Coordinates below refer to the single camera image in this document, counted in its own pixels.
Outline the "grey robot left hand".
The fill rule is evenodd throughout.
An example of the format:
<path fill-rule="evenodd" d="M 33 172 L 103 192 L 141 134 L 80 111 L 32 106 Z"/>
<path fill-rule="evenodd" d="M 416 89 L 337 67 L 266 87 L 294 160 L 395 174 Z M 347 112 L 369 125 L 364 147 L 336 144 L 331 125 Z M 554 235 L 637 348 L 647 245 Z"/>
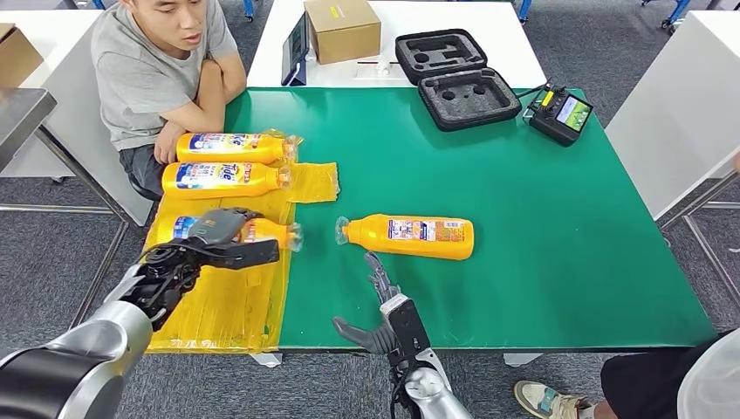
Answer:
<path fill-rule="evenodd" d="M 189 228 L 186 238 L 196 238 L 206 245 L 226 244 L 235 240 L 246 224 L 264 215 L 242 207 L 212 209 Z"/>

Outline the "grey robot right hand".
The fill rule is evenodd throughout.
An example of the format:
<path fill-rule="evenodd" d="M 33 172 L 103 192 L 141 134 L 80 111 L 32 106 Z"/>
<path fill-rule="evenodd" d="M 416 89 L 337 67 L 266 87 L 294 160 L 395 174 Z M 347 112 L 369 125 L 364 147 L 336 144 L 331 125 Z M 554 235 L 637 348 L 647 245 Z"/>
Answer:
<path fill-rule="evenodd" d="M 373 285 L 382 306 L 399 294 L 400 288 L 391 284 L 383 263 L 374 252 L 367 251 L 364 260 L 372 271 L 367 280 Z M 396 336 L 386 321 L 383 321 L 373 330 L 352 326 L 339 316 L 332 318 L 332 324 L 339 336 L 364 348 L 371 354 L 390 354 L 398 346 Z"/>

